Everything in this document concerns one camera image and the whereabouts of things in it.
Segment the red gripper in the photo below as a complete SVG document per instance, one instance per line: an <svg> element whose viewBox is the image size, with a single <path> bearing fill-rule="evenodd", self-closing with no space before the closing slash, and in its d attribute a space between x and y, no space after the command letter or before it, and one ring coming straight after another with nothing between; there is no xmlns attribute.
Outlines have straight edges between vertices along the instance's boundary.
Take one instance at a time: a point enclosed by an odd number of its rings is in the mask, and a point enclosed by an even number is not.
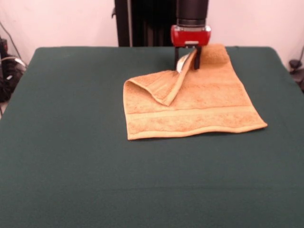
<svg viewBox="0 0 304 228"><path fill-rule="evenodd" d="M174 46L174 66L177 69L177 64L180 59L179 50L185 47L196 47L196 55L194 58L194 69L198 70L200 67L200 57L202 47L209 43L211 37L211 27L206 25L204 27L180 27L172 25L171 27L171 42Z"/></svg>

